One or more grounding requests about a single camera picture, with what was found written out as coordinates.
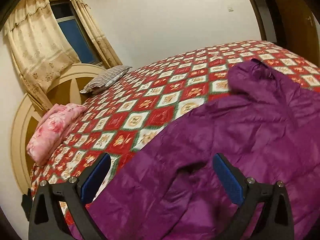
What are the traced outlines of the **purple down jacket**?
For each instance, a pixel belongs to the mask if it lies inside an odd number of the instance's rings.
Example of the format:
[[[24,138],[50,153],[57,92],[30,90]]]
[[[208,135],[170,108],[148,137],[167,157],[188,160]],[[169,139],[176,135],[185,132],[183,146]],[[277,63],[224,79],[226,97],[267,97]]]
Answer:
[[[219,175],[282,181],[294,238],[319,219],[319,92],[258,60],[233,66],[230,95],[162,129],[89,207],[107,239],[214,239],[237,210]]]

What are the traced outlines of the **pink folded blanket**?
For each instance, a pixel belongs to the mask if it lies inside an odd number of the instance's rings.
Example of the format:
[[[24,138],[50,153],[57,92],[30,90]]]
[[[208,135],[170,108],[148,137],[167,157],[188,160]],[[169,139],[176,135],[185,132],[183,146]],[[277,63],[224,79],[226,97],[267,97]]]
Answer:
[[[26,147],[36,165],[43,166],[48,161],[85,111],[87,107],[83,105],[55,104],[43,116]]]

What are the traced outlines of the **red patchwork bedspread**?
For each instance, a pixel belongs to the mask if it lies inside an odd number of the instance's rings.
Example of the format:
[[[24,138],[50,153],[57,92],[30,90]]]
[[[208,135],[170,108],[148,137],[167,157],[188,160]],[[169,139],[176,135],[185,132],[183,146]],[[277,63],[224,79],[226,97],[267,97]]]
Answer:
[[[259,59],[302,88],[319,90],[319,68],[267,41],[221,44],[176,55],[130,73],[90,97],[87,112],[72,126],[48,162],[31,171],[31,193],[40,181],[61,183],[79,175],[104,151],[111,169],[104,185],[170,122],[208,101],[228,96],[227,72]]]

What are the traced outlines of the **cream wooden headboard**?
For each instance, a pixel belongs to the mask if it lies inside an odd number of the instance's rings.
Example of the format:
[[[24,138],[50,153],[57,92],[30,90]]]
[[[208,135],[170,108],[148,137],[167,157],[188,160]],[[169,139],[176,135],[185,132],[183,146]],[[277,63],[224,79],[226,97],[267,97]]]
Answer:
[[[93,64],[81,63],[68,67],[49,87],[47,96],[50,102],[61,105],[84,103],[87,96],[81,95],[80,90],[90,79],[103,71],[104,68]],[[28,94],[25,94],[12,124],[10,157],[14,177],[22,194],[26,194],[31,188],[30,173],[34,164],[33,159],[26,152],[26,146],[44,114],[45,111],[35,105]]]

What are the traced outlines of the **grey striped pillow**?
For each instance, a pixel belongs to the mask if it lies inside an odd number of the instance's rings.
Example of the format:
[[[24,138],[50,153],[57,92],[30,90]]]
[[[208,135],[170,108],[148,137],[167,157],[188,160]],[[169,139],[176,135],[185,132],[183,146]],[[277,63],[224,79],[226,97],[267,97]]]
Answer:
[[[89,83],[80,91],[80,94],[98,94],[103,92],[113,86],[130,69],[130,66],[124,65],[109,68],[89,81]]]

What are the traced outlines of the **beige curtain left panel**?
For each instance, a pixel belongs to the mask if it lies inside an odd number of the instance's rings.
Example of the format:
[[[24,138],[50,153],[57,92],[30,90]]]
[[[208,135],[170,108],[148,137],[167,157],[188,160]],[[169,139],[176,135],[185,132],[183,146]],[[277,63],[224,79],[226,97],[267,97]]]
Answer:
[[[80,62],[50,1],[20,0],[4,25],[4,36],[25,90],[42,109],[49,110],[48,88],[66,68]]]

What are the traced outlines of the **beige curtain panel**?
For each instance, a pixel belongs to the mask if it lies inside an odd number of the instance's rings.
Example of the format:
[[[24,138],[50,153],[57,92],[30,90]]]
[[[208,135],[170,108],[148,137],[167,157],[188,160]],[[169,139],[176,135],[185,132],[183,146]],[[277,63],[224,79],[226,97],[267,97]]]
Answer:
[[[48,88],[66,68],[80,62],[50,1],[20,0],[4,25],[4,36],[25,90],[42,109],[49,110]]]
[[[122,65],[118,55],[93,18],[88,4],[84,0],[70,0],[70,2],[104,66],[108,69]]]

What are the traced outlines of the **window with blue pane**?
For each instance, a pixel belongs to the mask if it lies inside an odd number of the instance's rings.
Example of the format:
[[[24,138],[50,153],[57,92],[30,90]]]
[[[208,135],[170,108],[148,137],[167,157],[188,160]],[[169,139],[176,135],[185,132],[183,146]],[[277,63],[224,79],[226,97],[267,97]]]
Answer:
[[[87,35],[69,0],[50,0],[50,6],[60,29],[76,51],[82,63],[102,65],[102,60]]]

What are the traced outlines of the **beige curtain right panel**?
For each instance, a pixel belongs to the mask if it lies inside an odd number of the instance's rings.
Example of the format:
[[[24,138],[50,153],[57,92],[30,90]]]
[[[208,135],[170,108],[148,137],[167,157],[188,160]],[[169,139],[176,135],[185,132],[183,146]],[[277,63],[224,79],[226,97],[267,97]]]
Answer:
[[[70,0],[70,2],[104,66],[108,69],[122,65],[118,55],[93,18],[88,4],[84,0]]]

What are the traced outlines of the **brown wooden door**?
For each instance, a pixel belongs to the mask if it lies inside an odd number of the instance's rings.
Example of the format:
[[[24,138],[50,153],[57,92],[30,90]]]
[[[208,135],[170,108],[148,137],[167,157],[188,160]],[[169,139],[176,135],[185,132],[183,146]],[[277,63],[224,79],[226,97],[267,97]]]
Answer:
[[[303,0],[275,0],[284,27],[284,48],[319,65],[319,39],[313,14]]]

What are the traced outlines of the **dark wooden door frame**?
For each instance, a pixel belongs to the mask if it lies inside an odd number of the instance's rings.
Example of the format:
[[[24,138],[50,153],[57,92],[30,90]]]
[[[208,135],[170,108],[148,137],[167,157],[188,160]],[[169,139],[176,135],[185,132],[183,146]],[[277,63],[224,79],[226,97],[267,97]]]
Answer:
[[[267,0],[249,0],[253,8],[261,39],[264,41],[277,42],[276,31],[272,21]]]

